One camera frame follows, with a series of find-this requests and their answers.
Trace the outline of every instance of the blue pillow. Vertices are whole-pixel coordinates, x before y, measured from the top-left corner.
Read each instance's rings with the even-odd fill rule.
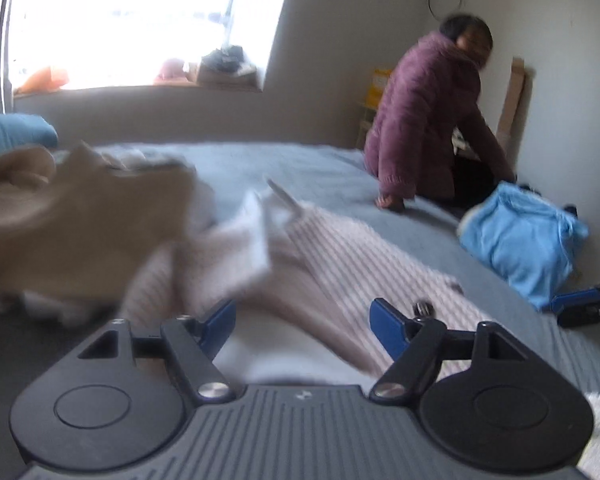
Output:
[[[23,144],[58,146],[56,130],[42,117],[28,114],[0,114],[0,153]]]

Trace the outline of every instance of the orange item on windowsill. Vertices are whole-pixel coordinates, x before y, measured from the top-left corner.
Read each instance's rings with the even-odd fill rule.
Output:
[[[45,66],[27,77],[27,80],[16,88],[14,94],[35,94],[38,92],[55,92],[69,82],[69,75],[64,68]]]

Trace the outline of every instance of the bed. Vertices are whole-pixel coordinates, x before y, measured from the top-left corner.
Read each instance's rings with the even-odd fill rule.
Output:
[[[264,177],[269,177],[298,200],[368,223],[424,264],[457,277],[470,300],[581,391],[600,392],[600,325],[570,332],[558,329],[555,319],[538,314],[465,253],[456,240],[456,220],[430,203],[416,200],[401,216],[376,209],[377,183],[364,171],[360,152],[291,144],[133,147],[147,155],[183,156],[195,165],[216,192],[219,221],[231,217],[247,189],[263,187]],[[91,325],[68,332],[53,323],[32,322],[23,314],[0,316],[0,479],[14,478],[22,469],[8,428],[14,398],[93,329]],[[271,344],[281,346],[284,338]]]

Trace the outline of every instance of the white wall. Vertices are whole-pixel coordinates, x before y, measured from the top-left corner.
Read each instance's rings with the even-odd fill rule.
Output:
[[[117,141],[276,140],[352,146],[376,66],[417,40],[426,0],[285,0],[262,94],[105,88],[17,99],[67,146]]]
[[[458,0],[433,0],[437,14]],[[600,0],[466,0],[494,35],[481,107],[497,125],[513,56],[532,69],[518,172],[559,205],[575,203],[591,238],[580,284],[600,280]],[[433,28],[435,21],[429,21]]]

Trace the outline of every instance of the yellow box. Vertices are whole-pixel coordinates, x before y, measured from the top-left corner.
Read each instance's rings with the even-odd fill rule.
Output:
[[[380,99],[386,88],[389,78],[391,77],[392,70],[383,70],[376,68],[374,70],[374,76],[371,80],[371,86],[369,92],[366,94],[365,105],[370,108],[378,108],[380,105]]]

